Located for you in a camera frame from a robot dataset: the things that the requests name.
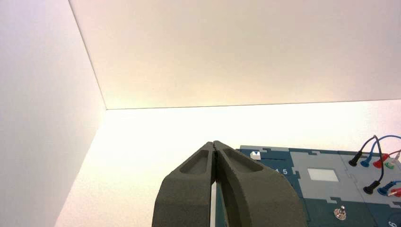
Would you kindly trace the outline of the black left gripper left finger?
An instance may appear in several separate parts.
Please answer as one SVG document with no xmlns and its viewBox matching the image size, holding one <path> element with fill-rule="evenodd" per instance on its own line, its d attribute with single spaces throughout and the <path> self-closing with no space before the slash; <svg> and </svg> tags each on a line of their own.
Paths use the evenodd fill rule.
<svg viewBox="0 0 401 227">
<path fill-rule="evenodd" d="M 215 154 L 213 142 L 207 142 L 163 179 L 155 200 L 152 226 L 210 226 Z"/>
</svg>

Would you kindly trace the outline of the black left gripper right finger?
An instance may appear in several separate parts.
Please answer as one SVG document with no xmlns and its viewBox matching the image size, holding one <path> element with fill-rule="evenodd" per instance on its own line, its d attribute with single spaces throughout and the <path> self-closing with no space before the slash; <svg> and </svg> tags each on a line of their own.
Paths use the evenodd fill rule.
<svg viewBox="0 0 401 227">
<path fill-rule="evenodd" d="M 290 182 L 216 140 L 216 181 L 229 227 L 306 227 L 300 198 Z"/>
</svg>

